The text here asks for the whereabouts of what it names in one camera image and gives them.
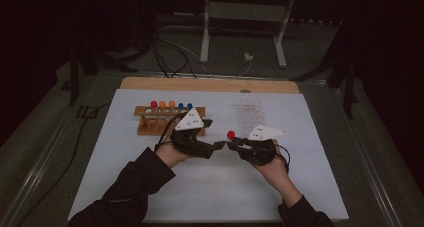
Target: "metal rod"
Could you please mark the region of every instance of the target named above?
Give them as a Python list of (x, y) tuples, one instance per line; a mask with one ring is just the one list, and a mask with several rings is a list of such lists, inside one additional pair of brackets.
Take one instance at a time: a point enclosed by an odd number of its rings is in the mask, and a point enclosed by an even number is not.
[(94, 82), (94, 77), (87, 77), (87, 87), (84, 88), (84, 95), (81, 95), (76, 101), (75, 105), (71, 108), (71, 111), (66, 111), (62, 119), (60, 120), (57, 128), (53, 132), (49, 142), (44, 147), (42, 153), (38, 157), (37, 161), (28, 172), (24, 182), (18, 190), (18, 193), (12, 200), (12, 203), (7, 208), (6, 212), (0, 220), (1, 227), (12, 227), (16, 226), (19, 222), (20, 217), (25, 211), (29, 201), (31, 200), (38, 184), (42, 180), (44, 173), (46, 172), (51, 159), (54, 157), (56, 150), (59, 148), (59, 142), (67, 128), (69, 121), (78, 112), (79, 106), (83, 101), (83, 97), (90, 89)]
[(377, 200), (378, 205), (380, 206), (381, 212), (383, 214), (384, 219), (386, 220), (387, 226), (389, 227), (401, 227), (402, 224), (400, 219), (390, 201), (389, 196), (387, 195), (386, 188), (382, 183), (380, 176), (377, 173), (377, 170), (374, 167), (374, 164), (371, 161), (368, 150), (365, 144), (362, 142), (361, 138), (359, 138), (358, 131), (352, 123), (352, 120), (349, 120), (346, 114), (344, 113), (344, 109), (342, 106), (342, 95), (339, 89), (331, 89), (334, 102), (339, 109), (338, 113), (343, 119), (345, 125), (348, 127), (348, 130), (353, 137), (355, 142), (356, 150), (358, 151), (359, 160), (361, 162), (362, 168), (364, 169), (365, 175), (368, 178), (368, 182), (370, 183), (371, 189), (374, 192), (375, 198)]

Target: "red ball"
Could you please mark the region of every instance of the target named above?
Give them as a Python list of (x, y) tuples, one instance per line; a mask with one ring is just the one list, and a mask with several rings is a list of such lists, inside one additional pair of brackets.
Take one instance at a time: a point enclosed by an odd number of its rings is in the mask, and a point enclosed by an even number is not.
[(158, 102), (153, 100), (152, 102), (150, 102), (150, 107), (152, 107), (152, 108), (158, 107)]
[(228, 131), (227, 138), (233, 139), (234, 137), (236, 137), (236, 133), (232, 130)]

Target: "sleeve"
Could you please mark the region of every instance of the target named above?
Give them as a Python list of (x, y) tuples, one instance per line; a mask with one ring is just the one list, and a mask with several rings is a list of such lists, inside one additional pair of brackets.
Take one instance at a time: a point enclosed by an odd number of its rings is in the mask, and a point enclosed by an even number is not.
[(74, 215), (68, 227), (139, 226), (147, 213), (148, 195), (173, 177), (174, 172), (147, 148), (125, 166), (102, 199)]
[(333, 227), (333, 223), (328, 216), (315, 209), (309, 204), (304, 196), (290, 209), (283, 203), (278, 206), (284, 223), (293, 227)]

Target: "white paper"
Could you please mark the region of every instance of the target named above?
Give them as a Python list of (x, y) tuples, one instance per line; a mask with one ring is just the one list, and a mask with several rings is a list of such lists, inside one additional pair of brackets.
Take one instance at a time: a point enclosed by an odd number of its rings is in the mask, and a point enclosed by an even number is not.
[[(302, 94), (254, 94), (200, 91), (117, 90), (81, 182), (69, 219), (101, 198), (129, 161), (134, 161), (159, 136), (137, 135), (136, 106), (152, 100), (174, 100), (205, 107), (213, 120), (206, 136), (213, 143), (239, 129), (241, 99), (260, 99), (265, 125), (287, 131), (277, 138), (291, 155), (290, 177), (316, 210), (330, 219), (348, 214)], [(207, 159), (188, 159), (173, 168), (176, 177), (149, 197), (146, 222), (279, 221), (279, 194), (246, 161), (226, 146)]]

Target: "white stand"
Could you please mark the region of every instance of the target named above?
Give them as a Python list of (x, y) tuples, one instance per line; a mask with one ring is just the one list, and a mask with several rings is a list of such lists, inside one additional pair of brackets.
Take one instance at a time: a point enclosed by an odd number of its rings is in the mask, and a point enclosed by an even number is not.
[(205, 19), (203, 26), (202, 50), (200, 53), (200, 62), (208, 62), (209, 54), (209, 18), (225, 18), (225, 19), (244, 19), (259, 20), (270, 22), (281, 22), (280, 32), (274, 36), (275, 52), (277, 54), (278, 66), (284, 68), (287, 66), (284, 57), (283, 40), (284, 32), (287, 28), (291, 9), (294, 0), (289, 0), (287, 6), (271, 6), (271, 5), (251, 5), (240, 3), (224, 3), (210, 2), (205, 0)]

